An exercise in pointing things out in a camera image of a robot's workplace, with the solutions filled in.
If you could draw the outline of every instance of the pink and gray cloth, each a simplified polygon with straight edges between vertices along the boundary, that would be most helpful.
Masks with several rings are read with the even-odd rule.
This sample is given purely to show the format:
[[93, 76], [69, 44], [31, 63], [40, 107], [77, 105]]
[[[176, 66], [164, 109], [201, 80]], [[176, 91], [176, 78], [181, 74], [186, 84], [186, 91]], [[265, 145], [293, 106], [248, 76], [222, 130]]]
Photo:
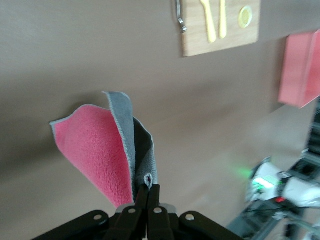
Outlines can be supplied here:
[[118, 207], [133, 203], [141, 184], [158, 184], [158, 173], [153, 138], [130, 98], [105, 94], [110, 110], [86, 104], [50, 125], [61, 153]]

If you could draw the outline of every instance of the pink box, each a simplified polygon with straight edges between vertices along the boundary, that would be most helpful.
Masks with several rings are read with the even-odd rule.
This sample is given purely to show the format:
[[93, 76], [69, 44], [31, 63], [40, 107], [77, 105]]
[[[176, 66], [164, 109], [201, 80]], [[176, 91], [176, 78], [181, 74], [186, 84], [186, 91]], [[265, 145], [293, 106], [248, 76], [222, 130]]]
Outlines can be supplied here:
[[320, 30], [286, 41], [278, 101], [302, 108], [320, 96]]

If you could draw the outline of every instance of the wooden board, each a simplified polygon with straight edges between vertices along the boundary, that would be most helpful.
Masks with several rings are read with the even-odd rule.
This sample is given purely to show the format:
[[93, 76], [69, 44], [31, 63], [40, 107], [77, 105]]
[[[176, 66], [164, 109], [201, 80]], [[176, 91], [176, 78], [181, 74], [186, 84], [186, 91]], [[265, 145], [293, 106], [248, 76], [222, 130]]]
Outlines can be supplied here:
[[[183, 0], [183, 20], [187, 31], [182, 34], [183, 55], [194, 56], [242, 45], [252, 44], [259, 38], [261, 0], [225, 0], [227, 35], [219, 38], [220, 0], [210, 0], [217, 39], [209, 43], [204, 6], [200, 0]], [[245, 6], [252, 9], [252, 21], [247, 28], [238, 23], [239, 13]]]

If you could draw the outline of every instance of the lemon slice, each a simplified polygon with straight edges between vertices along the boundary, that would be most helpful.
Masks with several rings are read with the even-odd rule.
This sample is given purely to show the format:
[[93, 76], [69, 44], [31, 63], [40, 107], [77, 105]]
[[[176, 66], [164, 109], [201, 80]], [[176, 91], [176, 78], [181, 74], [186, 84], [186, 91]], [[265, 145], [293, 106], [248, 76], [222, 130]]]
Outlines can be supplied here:
[[248, 27], [252, 21], [252, 8], [250, 6], [244, 6], [239, 13], [239, 26], [242, 29]]

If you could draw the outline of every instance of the metal handle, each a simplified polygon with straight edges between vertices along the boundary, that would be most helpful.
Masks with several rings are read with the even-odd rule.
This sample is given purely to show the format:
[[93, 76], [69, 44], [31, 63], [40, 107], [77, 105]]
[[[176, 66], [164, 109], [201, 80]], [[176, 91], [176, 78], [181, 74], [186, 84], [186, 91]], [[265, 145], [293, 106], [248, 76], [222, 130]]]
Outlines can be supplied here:
[[180, 0], [175, 0], [175, 6], [176, 6], [176, 18], [178, 19], [178, 22], [181, 26], [181, 31], [185, 33], [187, 31], [187, 27], [185, 26], [185, 23], [181, 17], [181, 3]]

